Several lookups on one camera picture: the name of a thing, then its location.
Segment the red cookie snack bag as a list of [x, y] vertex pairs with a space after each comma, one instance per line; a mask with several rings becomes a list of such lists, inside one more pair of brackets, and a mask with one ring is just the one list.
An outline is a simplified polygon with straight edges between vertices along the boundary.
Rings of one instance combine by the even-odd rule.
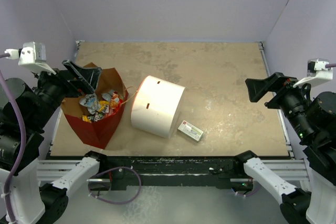
[[123, 102], [123, 97], [116, 91], [113, 91], [112, 93], [104, 93], [102, 97], [109, 102], [109, 112], [107, 115], [112, 116], [116, 114], [120, 108], [121, 103]]

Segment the red brown paper bag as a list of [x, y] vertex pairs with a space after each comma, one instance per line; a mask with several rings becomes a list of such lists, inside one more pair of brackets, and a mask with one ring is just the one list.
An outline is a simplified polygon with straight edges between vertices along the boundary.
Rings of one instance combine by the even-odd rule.
[[[123, 97], [123, 102], [116, 114], [108, 116], [109, 102], [102, 96], [104, 93], [112, 93], [113, 91]], [[104, 149], [121, 121], [129, 94], [116, 68], [102, 70], [95, 94], [100, 103], [100, 109], [95, 114], [90, 114], [86, 107], [79, 104], [80, 99], [86, 95], [78, 98], [66, 98], [61, 108], [70, 127], [84, 144]], [[81, 118], [82, 115], [92, 115], [93, 122], [84, 122]]]

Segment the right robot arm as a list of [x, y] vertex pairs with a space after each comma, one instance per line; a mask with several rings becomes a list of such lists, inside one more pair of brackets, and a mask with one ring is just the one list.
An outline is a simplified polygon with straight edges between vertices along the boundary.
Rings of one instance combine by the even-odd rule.
[[234, 173], [255, 179], [277, 201], [287, 223], [335, 223], [335, 93], [311, 98], [311, 88], [329, 82], [331, 74], [314, 74], [298, 80], [276, 72], [265, 79], [246, 79], [249, 100], [266, 93], [268, 109], [280, 110], [295, 131], [302, 150], [294, 157], [304, 161], [310, 189], [299, 188], [268, 168], [252, 151], [235, 156]]

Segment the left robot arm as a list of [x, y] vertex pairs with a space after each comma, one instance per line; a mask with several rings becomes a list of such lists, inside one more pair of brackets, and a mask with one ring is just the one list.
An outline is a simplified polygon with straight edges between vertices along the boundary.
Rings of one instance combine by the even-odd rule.
[[60, 179], [40, 185], [39, 146], [44, 127], [65, 98], [93, 94], [102, 73], [65, 60], [64, 70], [33, 71], [37, 86], [22, 79], [1, 79], [1, 198], [6, 215], [1, 223], [54, 223], [73, 193], [92, 176], [104, 177], [107, 163], [90, 152]]

